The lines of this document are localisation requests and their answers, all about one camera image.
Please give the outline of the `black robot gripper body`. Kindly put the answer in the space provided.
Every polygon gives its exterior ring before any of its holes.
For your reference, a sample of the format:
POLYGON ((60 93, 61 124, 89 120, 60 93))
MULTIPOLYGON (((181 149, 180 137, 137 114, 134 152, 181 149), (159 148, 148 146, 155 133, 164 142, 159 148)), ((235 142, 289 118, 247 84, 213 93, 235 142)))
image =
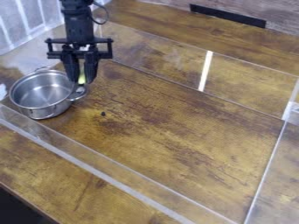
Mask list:
POLYGON ((66 37, 45 39, 48 58, 61 59, 69 53, 84 59, 93 53, 97 59, 110 59, 113 40, 94 36, 93 24, 98 22, 92 17, 89 6, 94 4, 102 10, 105 8, 93 0, 60 0, 60 3, 66 37))

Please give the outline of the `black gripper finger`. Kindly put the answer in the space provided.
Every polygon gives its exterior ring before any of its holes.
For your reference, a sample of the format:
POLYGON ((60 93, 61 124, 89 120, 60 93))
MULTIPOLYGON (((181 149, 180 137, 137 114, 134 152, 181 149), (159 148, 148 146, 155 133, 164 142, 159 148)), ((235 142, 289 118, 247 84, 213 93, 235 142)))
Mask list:
POLYGON ((64 65, 64 70, 68 75, 68 79, 73 83, 77 83, 80 76, 80 61, 76 57, 76 54, 69 50, 62 50, 60 60, 64 65))
POLYGON ((84 55, 84 74, 86 83, 92 83, 97 77, 98 70, 98 50, 89 49, 84 55))

